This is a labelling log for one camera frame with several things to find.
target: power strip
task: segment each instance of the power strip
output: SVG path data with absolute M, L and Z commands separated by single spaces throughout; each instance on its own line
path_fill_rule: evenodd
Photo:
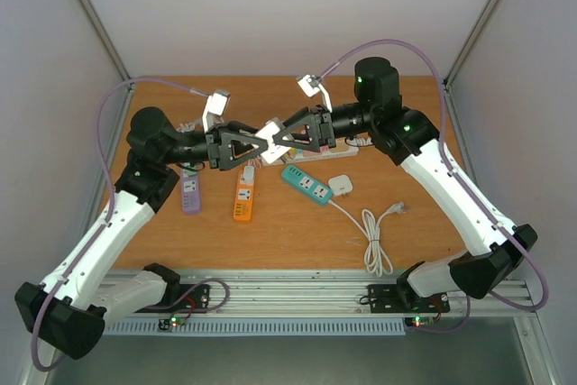
M 320 206 L 325 206 L 333 196 L 332 189 L 292 164 L 288 165 L 280 176 L 282 180 Z

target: purple power strip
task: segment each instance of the purple power strip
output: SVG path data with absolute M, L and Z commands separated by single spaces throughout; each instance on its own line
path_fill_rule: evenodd
M 180 190 L 182 191 L 182 210 L 187 215 L 200 212 L 200 189 L 195 170 L 180 170 Z

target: gray floor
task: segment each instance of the gray floor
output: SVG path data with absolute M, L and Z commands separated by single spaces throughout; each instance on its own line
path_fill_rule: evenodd
M 531 383 L 512 319 L 473 319 L 454 335 L 103 337 L 50 385 Z

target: wooden table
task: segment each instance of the wooden table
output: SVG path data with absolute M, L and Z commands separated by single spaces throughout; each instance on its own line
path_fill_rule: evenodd
M 170 78 L 205 91 L 231 92 L 225 114 L 261 126 L 278 117 L 286 119 L 310 101 L 293 77 L 177 77 Z M 334 105 L 354 102 L 353 78 L 326 81 Z M 427 77 L 401 78 L 405 105 L 423 111 L 439 125 L 435 82 Z M 148 105 L 160 107 L 178 126 L 202 114 L 205 99 L 156 84 L 139 84 L 124 125 L 112 168 L 120 175 L 128 145 L 125 136 L 133 114 Z M 458 155 L 453 129 L 447 141 Z M 435 260 L 463 248 L 450 221 L 433 199 L 405 171 L 374 148 L 360 149 L 355 157 L 306 162 L 301 168 L 327 182 L 347 174 L 354 184 L 349 197 L 335 201 L 359 219 L 363 208 L 377 217 L 391 204 L 404 201 L 404 215 L 383 220 L 381 239 L 396 268 L 417 261 Z M 159 262 L 174 269 L 358 269 L 363 268 L 367 241 L 353 223 L 333 206 L 321 207 L 300 195 L 280 179 L 283 166 L 265 167 L 256 173 L 252 221 L 233 220 L 238 171 L 206 169 L 199 173 L 202 212 L 185 215 L 180 208 L 179 186 L 150 223 L 133 238 L 115 264 L 139 269 Z

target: orange power strip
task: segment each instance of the orange power strip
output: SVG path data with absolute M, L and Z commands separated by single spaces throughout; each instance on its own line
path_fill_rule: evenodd
M 245 166 L 238 174 L 236 196 L 234 197 L 233 218 L 249 222 L 252 218 L 252 197 L 254 196 L 254 167 Z

